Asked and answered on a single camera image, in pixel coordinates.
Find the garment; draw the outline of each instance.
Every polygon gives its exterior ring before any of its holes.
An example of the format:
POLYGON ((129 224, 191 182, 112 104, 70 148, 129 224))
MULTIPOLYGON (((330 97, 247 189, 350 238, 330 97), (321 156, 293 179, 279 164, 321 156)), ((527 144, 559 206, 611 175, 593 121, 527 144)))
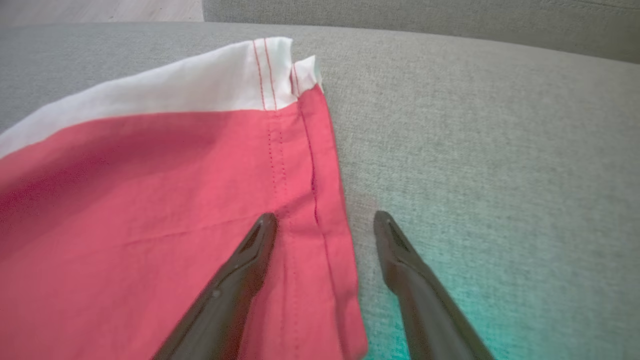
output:
POLYGON ((0 347, 143 359, 243 239, 278 235, 241 359, 367 342, 331 119, 291 40, 226 46, 54 102, 0 135, 0 347))

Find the gray textured surface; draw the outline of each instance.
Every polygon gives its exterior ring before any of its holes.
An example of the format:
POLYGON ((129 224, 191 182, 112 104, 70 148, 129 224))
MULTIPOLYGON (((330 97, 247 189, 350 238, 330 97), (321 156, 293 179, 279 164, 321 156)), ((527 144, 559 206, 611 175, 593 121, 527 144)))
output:
POLYGON ((415 31, 640 63, 640 0, 203 0, 202 7, 205 21, 415 31))
POLYGON ((418 33, 94 24, 0 35, 2 129, 37 107, 251 38, 316 54, 371 359, 406 345, 372 216, 393 214, 498 359, 640 357, 640 66, 418 33))

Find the white fabric strip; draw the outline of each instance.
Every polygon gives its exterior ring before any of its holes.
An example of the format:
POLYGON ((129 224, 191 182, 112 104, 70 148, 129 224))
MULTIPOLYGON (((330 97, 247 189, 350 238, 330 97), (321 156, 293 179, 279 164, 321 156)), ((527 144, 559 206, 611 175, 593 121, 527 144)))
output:
MULTIPOLYGON (((99 84, 52 102, 0 135, 0 158, 82 122, 145 113, 279 110, 292 93, 290 38, 232 44, 99 84)), ((296 63, 302 92, 320 84, 315 58, 296 63)))

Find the sofa backrest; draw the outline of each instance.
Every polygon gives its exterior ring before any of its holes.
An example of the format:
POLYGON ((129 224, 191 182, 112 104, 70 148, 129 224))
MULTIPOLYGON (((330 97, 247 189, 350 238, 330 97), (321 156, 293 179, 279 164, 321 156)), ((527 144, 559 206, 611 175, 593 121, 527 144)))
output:
POLYGON ((203 0, 205 21, 483 38, 640 63, 640 0, 203 0))

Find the light wood floor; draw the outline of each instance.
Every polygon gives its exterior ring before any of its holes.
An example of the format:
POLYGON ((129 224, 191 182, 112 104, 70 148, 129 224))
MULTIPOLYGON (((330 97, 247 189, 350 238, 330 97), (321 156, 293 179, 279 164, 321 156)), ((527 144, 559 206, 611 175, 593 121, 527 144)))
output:
POLYGON ((0 0, 0 27, 115 21, 203 21, 202 0, 0 0))

